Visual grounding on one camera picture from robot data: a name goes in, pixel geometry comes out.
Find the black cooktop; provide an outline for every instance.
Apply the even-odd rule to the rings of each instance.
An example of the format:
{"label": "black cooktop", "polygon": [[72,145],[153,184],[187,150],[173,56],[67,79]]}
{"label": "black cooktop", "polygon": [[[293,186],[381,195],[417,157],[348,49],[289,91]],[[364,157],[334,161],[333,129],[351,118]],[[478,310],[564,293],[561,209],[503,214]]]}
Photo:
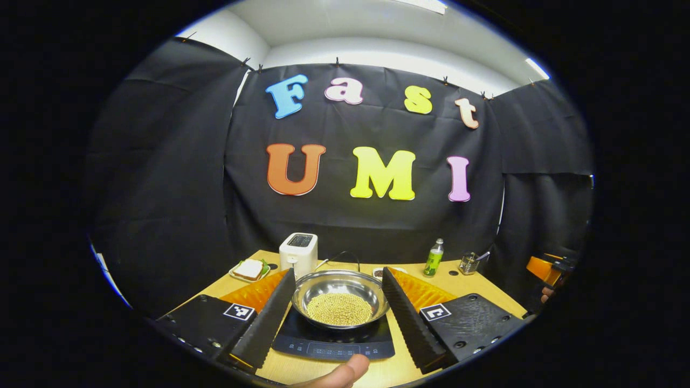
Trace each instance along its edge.
{"label": "black cooktop", "polygon": [[271,347],[282,353],[318,360],[348,360],[364,354],[371,360],[395,355],[386,316],[362,327],[333,330],[318,327],[290,308]]}

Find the green bottle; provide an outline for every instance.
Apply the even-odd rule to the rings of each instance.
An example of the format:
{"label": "green bottle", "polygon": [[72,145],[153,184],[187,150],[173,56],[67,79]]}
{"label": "green bottle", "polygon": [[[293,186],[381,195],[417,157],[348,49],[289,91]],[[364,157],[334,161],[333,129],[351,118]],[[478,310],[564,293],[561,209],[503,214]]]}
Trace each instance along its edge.
{"label": "green bottle", "polygon": [[436,240],[436,245],[431,247],[429,251],[429,259],[426,261],[426,268],[424,268],[424,276],[431,278],[436,275],[438,264],[443,257],[443,239]]}

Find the stainless steel bowl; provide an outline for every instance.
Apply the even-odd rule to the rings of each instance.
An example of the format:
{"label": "stainless steel bowl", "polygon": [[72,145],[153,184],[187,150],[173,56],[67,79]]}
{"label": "stainless steel bowl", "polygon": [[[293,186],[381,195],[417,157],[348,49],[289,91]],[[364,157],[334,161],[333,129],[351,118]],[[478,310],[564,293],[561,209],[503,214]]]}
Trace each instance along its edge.
{"label": "stainless steel bowl", "polygon": [[[381,288],[381,281],[365,273],[345,269],[312,272],[298,279],[296,286],[293,294],[293,307],[309,322],[317,326],[330,329],[354,329],[371,323],[388,312],[388,301]],[[315,296],[325,293],[351,293],[361,297],[371,306],[371,318],[365,323],[353,326],[337,326],[309,318],[306,313],[307,304]]]}

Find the white wall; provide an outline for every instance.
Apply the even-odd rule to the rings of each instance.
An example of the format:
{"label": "white wall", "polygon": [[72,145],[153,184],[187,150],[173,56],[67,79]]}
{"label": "white wall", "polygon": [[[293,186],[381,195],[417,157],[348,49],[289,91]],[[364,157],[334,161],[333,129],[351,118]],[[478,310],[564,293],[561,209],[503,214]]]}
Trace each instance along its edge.
{"label": "white wall", "polygon": [[178,37],[190,39],[213,46],[240,61],[251,58],[247,64],[254,69],[259,68],[270,50],[266,43],[253,28],[228,10],[220,10],[182,30]]}
{"label": "white wall", "polygon": [[291,64],[343,64],[381,66],[423,74],[472,90],[487,97],[517,88],[508,77],[475,61],[417,43],[378,38],[328,38],[271,48],[264,68]]}

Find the white toaster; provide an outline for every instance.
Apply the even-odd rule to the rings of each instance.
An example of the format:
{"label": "white toaster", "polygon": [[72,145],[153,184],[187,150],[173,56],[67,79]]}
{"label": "white toaster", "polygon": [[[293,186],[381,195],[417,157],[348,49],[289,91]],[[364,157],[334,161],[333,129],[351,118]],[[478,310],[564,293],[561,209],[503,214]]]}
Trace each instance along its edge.
{"label": "white toaster", "polygon": [[295,269],[295,279],[316,269],[318,237],[310,233],[293,233],[280,244],[280,270]]}

